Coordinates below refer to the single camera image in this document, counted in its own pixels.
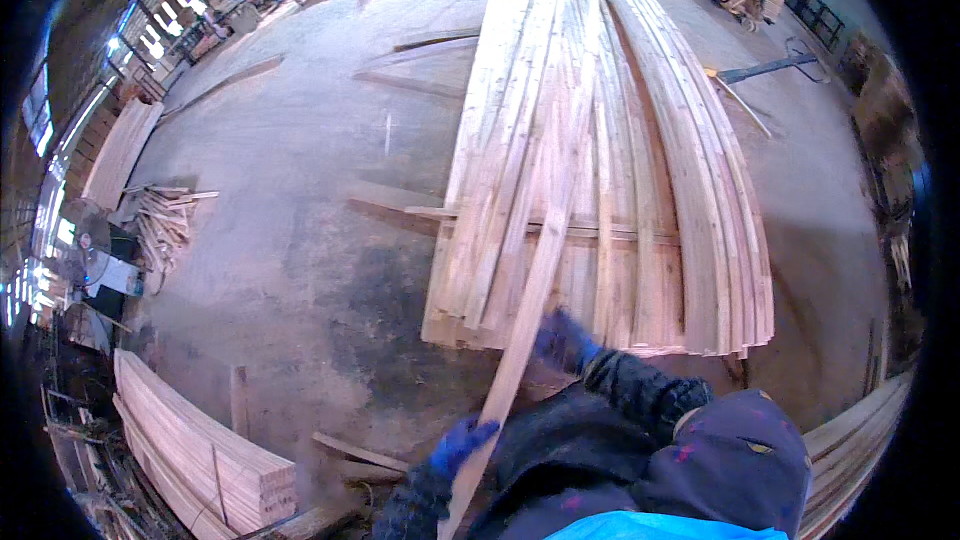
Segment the gloved hand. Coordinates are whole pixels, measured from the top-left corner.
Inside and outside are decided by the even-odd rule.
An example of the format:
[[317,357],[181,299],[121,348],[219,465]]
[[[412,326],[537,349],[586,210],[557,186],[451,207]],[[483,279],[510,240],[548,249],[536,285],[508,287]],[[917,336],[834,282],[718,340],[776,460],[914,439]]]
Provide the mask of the gloved hand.
[[430,466],[444,478],[453,480],[467,457],[499,429],[498,421],[485,421],[478,426],[476,416],[462,419],[439,439],[437,448],[430,454]]
[[534,343],[536,354],[546,363],[566,373],[581,376],[600,345],[565,310],[557,308],[540,322]]

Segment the worker wearing dark cap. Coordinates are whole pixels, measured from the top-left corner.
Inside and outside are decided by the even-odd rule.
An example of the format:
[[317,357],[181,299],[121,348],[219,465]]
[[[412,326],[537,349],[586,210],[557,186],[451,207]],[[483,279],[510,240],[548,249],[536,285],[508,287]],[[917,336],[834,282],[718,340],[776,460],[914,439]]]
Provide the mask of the worker wearing dark cap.
[[[701,378],[601,348],[562,310],[544,318],[534,351],[581,381],[507,420],[495,495],[468,538],[797,536],[810,458],[762,390],[714,398]],[[374,537],[435,538],[453,479],[498,427],[454,426],[393,491]]]

